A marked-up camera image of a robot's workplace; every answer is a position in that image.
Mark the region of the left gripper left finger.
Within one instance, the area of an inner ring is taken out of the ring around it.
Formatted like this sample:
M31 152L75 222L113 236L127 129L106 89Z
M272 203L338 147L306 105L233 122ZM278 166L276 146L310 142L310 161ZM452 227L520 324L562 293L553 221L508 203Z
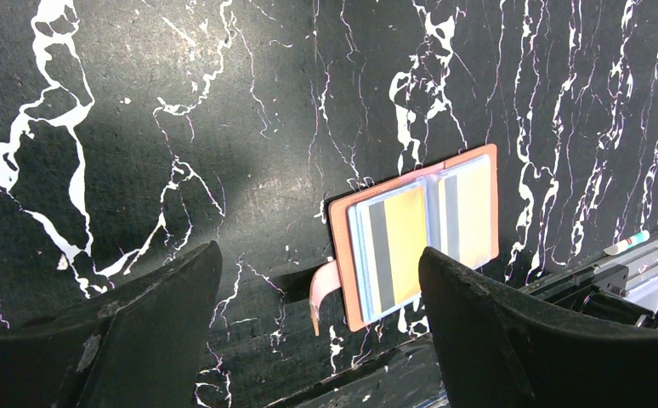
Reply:
M0 329L0 407L186 407L223 257L214 241L91 300Z

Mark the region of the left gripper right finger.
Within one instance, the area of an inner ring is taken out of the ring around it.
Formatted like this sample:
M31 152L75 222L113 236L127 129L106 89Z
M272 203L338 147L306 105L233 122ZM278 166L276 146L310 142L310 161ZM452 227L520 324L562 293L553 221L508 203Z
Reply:
M453 407L658 407L658 328L566 309L427 248L423 302Z

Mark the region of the gold credit card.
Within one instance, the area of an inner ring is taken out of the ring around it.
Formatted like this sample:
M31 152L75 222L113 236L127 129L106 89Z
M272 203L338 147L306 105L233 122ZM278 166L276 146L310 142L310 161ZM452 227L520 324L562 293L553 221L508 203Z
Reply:
M490 181L489 162L476 159L437 183L440 250L472 269L491 257Z

